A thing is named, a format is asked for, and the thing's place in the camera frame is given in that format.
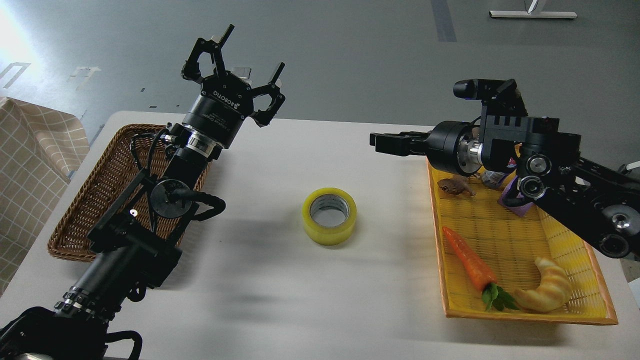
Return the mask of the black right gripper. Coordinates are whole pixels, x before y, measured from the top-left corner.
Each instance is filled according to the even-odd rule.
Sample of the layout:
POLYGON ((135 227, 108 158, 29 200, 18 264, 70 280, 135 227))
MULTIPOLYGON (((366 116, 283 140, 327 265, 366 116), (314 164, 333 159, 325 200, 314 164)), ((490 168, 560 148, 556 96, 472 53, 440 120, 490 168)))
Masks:
POLYGON ((396 157, 427 157, 437 170, 471 176, 481 168, 478 126, 466 121, 442 121, 432 131, 370 133, 375 152, 396 157))

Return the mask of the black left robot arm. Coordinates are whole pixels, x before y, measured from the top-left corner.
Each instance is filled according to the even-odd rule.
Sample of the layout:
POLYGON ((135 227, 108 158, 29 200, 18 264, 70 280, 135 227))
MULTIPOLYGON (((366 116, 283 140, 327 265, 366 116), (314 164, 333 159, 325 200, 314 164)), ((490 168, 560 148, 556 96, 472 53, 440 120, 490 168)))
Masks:
POLYGON ((139 302, 176 268, 178 241, 192 221, 221 214, 226 203, 196 189, 210 162, 233 143, 245 119, 267 126, 284 104, 278 79, 254 88, 226 68, 222 48, 234 30, 196 40, 183 79, 199 84, 199 96, 181 122, 151 133, 146 164, 134 146, 138 173, 89 231, 96 257, 55 303, 53 310, 26 309, 1 330, 3 360, 104 360, 109 344, 130 340, 130 360, 141 356, 134 330, 109 332, 128 299, 139 302))

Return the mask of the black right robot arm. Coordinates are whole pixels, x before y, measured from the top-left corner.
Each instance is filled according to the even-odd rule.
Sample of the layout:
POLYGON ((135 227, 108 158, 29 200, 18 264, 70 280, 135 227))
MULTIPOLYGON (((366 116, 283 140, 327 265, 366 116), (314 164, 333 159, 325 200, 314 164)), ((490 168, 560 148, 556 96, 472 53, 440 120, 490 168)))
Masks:
POLYGON ((378 153, 425 156, 435 169, 470 176, 481 167, 516 180, 505 204, 534 203, 605 256, 638 255, 639 182, 583 158, 578 134, 559 119, 528 115, 514 79, 467 79, 453 93, 479 100, 477 121, 442 121, 428 132, 371 133, 378 153))

